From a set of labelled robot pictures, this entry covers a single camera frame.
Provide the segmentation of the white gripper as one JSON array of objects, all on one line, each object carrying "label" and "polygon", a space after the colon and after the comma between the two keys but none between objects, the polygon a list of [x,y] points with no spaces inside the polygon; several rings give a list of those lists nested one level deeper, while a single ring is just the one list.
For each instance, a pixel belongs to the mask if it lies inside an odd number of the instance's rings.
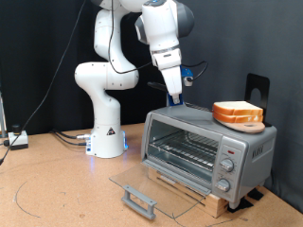
[{"label": "white gripper", "polygon": [[182,94],[181,80],[181,51],[175,48],[166,52],[152,51],[152,63],[161,72],[169,94],[174,104],[180,103],[179,95]]}]

